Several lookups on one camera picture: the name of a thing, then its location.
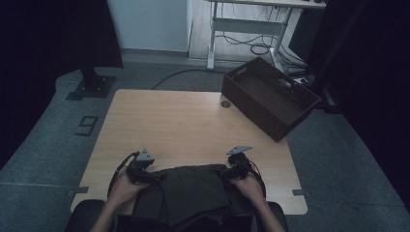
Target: table surface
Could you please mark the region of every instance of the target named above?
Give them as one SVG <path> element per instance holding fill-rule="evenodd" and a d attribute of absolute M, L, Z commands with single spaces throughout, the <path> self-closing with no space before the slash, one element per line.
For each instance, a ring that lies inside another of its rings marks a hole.
<path fill-rule="evenodd" d="M 312 9 L 324 9 L 326 7 L 325 2 L 315 3 L 313 0 L 208 0 L 209 2 L 219 3 L 237 3 L 237 4 L 251 4 L 251 5 L 264 5 L 264 6 L 278 6 L 278 7 L 291 7 L 291 8 L 312 8 Z"/>
<path fill-rule="evenodd" d="M 278 202 L 287 215 L 308 211 L 286 139 L 275 142 L 234 105 L 221 106 L 221 93 L 118 90 L 108 110 L 93 154 L 81 180 L 85 199 L 106 200 L 112 175 L 123 159 L 146 148 L 156 159 L 148 171 L 184 165 L 227 163 L 235 146 L 252 146 L 247 157 L 259 168 L 267 200 Z M 133 201 L 120 214 L 132 213 Z"/>

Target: gray carpet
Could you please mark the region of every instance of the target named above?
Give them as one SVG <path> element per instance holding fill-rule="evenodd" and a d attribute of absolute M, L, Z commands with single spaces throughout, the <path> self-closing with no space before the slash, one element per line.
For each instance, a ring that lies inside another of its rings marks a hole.
<path fill-rule="evenodd" d="M 64 231 L 71 215 L 70 189 L 80 183 L 115 91 L 151 89 L 186 65 L 125 63 L 106 99 L 66 101 L 80 72 L 61 76 L 42 119 L 0 172 L 0 231 Z M 217 71 L 230 69 L 220 68 Z M 223 75 L 184 72 L 157 89 L 219 92 Z M 90 136 L 79 127 L 98 117 Z M 286 216 L 290 231 L 410 231 L 410 216 L 360 137 L 341 115 L 314 110 L 288 136 L 308 212 Z"/>

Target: white wall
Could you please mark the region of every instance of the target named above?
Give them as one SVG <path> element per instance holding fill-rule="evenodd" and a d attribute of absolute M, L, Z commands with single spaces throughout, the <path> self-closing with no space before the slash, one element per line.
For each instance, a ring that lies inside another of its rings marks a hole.
<path fill-rule="evenodd" d="M 191 0 L 107 0 L 121 48 L 189 48 Z"/>

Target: wrist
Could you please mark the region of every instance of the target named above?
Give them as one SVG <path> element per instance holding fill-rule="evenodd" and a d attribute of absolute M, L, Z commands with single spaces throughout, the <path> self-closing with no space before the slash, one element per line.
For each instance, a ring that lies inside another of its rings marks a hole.
<path fill-rule="evenodd" d="M 253 207 L 256 209 L 260 207 L 265 207 L 268 205 L 268 202 L 266 201 L 266 199 L 259 195 L 256 197 L 251 197 L 249 200 L 250 200 L 250 203 L 253 205 Z"/>

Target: brown box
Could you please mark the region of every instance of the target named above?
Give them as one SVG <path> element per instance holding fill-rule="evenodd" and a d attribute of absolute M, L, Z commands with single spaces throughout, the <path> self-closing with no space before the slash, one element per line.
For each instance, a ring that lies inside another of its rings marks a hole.
<path fill-rule="evenodd" d="M 226 73 L 222 94 L 276 142 L 320 102 L 310 90 L 260 57 Z"/>

